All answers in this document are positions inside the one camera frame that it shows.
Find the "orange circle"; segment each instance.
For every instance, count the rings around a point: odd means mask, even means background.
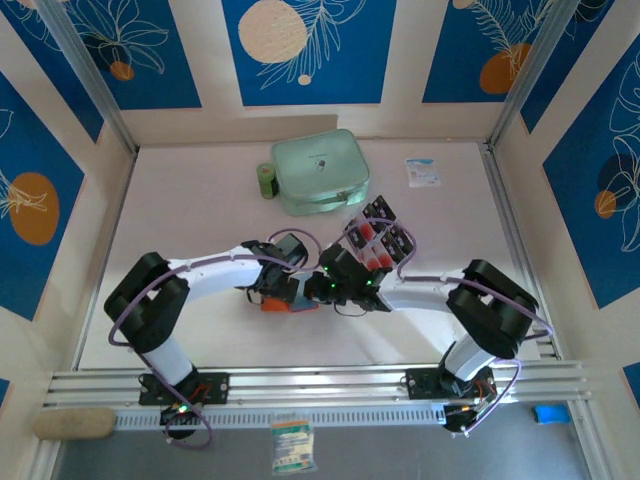
[[[604,219],[611,218],[616,213],[616,196],[609,190],[603,190],[596,195],[596,213]]]
[[[49,179],[34,172],[18,175],[9,188],[9,200],[14,201],[9,215],[18,236],[31,245],[49,243],[60,218],[58,193]]]
[[[116,60],[109,66],[109,71],[111,72],[111,75],[122,82],[133,80],[133,77],[135,75],[135,72],[133,71],[133,67],[131,65],[119,60]]]
[[[531,50],[528,43],[513,45],[509,51],[498,52],[482,67],[480,88],[485,93],[503,94],[511,90],[511,86]]]

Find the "small packet on floor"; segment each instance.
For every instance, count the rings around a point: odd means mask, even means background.
[[[273,475],[313,472],[313,429],[306,420],[271,425]]]

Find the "orange object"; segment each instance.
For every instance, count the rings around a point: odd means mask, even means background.
[[[530,49],[528,43],[518,43],[509,50],[496,53],[482,67],[480,88],[493,95],[508,93]]]
[[[265,298],[260,308],[263,312],[289,313],[289,304],[275,298]]]

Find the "metal rail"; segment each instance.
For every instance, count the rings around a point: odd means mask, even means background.
[[[331,425],[353,422],[358,425],[441,423],[439,412],[444,405],[467,402],[449,399],[409,400],[402,383],[408,368],[434,367],[436,365],[427,364],[202,369],[202,372],[225,371],[231,375],[228,403],[207,406],[205,413],[218,418],[219,421],[215,423],[223,428],[265,426],[269,424],[266,417],[258,421],[255,415],[274,415],[294,409],[307,416],[342,415],[326,421]],[[149,423],[144,418],[157,416],[160,407],[138,405],[138,377],[142,373],[145,371],[55,373],[44,407],[109,407],[117,412],[120,419],[118,425],[122,427],[129,430],[158,428],[157,424]],[[499,365],[494,368],[498,391],[505,388],[513,374],[514,368],[511,366]],[[580,362],[542,360],[524,363],[520,378],[506,401],[569,401],[585,400],[590,396],[587,371]],[[432,412],[428,418],[424,417],[425,411]],[[355,416],[345,417],[345,412]],[[392,413],[383,418],[381,414],[386,415],[385,412]],[[124,420],[132,416],[138,419]]]

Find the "green cylindrical can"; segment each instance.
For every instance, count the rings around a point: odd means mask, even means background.
[[[272,163],[261,163],[256,169],[260,193],[263,198],[271,199],[278,194],[278,180],[276,169]]]

